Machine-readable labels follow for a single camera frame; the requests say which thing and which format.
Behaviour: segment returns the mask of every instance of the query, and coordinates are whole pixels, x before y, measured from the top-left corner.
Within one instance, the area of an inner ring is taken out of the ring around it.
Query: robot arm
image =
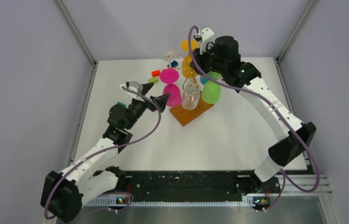
[[[239,44],[231,36],[221,36],[212,41],[214,33],[210,28],[201,29],[194,39],[199,42],[200,48],[193,51],[196,62],[205,73],[214,71],[220,73],[225,82],[246,90],[256,92],[267,98],[287,120],[292,129],[309,145],[316,131],[312,122],[305,124],[294,116],[278,100],[266,85],[257,68],[247,62],[242,62],[238,52]],[[196,71],[195,64],[190,64]],[[239,92],[248,100],[269,124],[278,143],[268,149],[269,155],[250,175],[256,179],[258,185],[270,180],[285,165],[300,155],[305,149],[290,132],[288,127],[280,120],[279,116],[262,99],[246,92]]]
[[[121,87],[145,95],[153,85],[153,83],[127,82]],[[125,178],[125,173],[117,167],[111,166],[104,169],[107,160],[120,153],[124,147],[107,150],[103,153],[100,153],[100,151],[129,143],[132,134],[128,130],[133,127],[146,109],[156,110],[152,103],[144,101],[134,94],[130,95],[133,99],[127,108],[121,104],[111,107],[108,117],[108,129],[81,159],[59,173],[52,171],[46,176],[41,197],[41,206],[43,207],[45,207],[54,186],[64,175],[67,175],[53,193],[53,197],[48,204],[48,211],[64,222],[71,221],[86,203],[106,191],[113,190],[118,181]],[[150,98],[152,102],[159,106],[160,111],[163,111],[169,96],[170,94],[165,94],[159,97],[151,96]]]

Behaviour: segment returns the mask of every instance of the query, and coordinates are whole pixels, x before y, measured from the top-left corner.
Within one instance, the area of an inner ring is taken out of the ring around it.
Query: wall
[[[52,0],[0,1],[0,224],[42,222],[91,71]]]
[[[96,60],[160,58],[192,25],[232,35],[243,56],[277,56],[308,0],[65,0]]]
[[[349,1],[322,0],[283,63],[312,149],[349,223]]]

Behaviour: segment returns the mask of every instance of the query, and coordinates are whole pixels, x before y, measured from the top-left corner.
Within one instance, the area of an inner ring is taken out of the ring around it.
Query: wooden coaster
[[[203,114],[212,106],[214,106],[214,104],[208,104],[202,99],[199,99],[198,105],[191,111],[184,109],[180,104],[176,107],[171,108],[170,112],[182,126],[186,126],[189,122],[193,121],[195,118]]]

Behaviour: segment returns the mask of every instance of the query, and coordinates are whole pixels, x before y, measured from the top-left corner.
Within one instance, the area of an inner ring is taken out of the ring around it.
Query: white table
[[[257,67],[271,91],[287,106],[273,58],[242,60]],[[151,78],[151,71],[161,70],[166,65],[167,62],[161,59],[99,62],[76,160],[92,148],[107,129],[110,108],[118,101],[130,104],[131,97],[119,85],[126,81],[146,83]],[[184,79],[180,74],[176,82],[181,91]],[[162,82],[157,83],[147,96],[161,95],[164,86]],[[157,117],[156,112],[147,110],[130,130],[132,140],[151,130]],[[157,131],[146,140],[126,147],[107,161],[107,167],[114,165],[123,170],[253,170],[276,142],[268,124],[248,101],[234,90],[222,89],[221,100],[185,127],[166,108]],[[305,170],[303,155],[285,168]]]

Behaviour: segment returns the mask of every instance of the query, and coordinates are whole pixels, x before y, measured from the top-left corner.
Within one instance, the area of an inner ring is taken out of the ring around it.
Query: orange plate
[[[184,109],[183,106],[180,104],[176,107],[171,108],[170,112],[180,122],[182,126],[186,126],[189,122],[193,121],[195,118],[203,114],[212,106],[214,106],[214,104],[208,104],[205,101],[203,101],[202,98],[200,98],[196,108],[191,111]]]

